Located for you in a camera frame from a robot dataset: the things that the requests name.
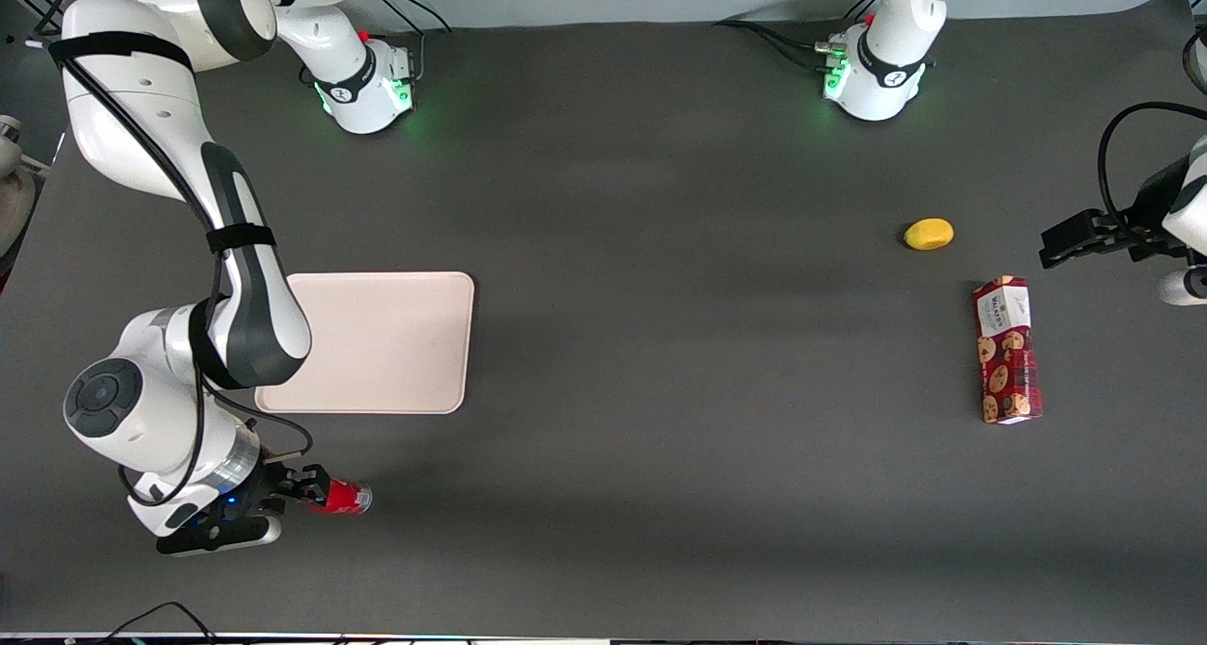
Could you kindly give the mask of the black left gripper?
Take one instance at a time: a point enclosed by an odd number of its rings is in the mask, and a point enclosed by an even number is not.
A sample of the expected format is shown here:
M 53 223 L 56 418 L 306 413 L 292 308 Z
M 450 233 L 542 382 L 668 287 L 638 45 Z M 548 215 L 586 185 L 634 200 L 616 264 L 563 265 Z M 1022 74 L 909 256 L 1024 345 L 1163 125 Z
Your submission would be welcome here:
M 1180 194 L 1182 182 L 1189 168 L 1189 156 L 1182 156 L 1142 184 L 1132 207 L 1129 207 L 1129 223 L 1120 223 L 1109 214 L 1097 209 L 1081 210 L 1040 233 L 1040 266 L 1043 271 L 1065 263 L 1069 258 L 1088 254 L 1110 254 L 1129 250 L 1131 261 L 1145 261 L 1151 256 L 1188 258 L 1184 242 L 1177 240 L 1164 229 L 1164 217 L 1172 210 Z M 1144 244 L 1135 245 L 1135 233 Z

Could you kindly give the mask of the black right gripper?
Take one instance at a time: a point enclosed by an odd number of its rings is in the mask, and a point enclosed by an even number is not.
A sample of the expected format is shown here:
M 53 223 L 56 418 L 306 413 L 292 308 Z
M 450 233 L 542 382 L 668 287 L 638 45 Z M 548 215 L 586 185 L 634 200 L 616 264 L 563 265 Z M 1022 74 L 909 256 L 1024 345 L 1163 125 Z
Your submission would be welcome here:
M 233 530 L 284 516 L 288 504 L 326 502 L 331 477 L 323 466 L 303 466 L 298 482 L 292 476 L 293 469 L 284 463 L 258 463 L 241 486 L 220 493 L 189 518 L 189 531 L 208 531 L 214 525 L 221 531 Z

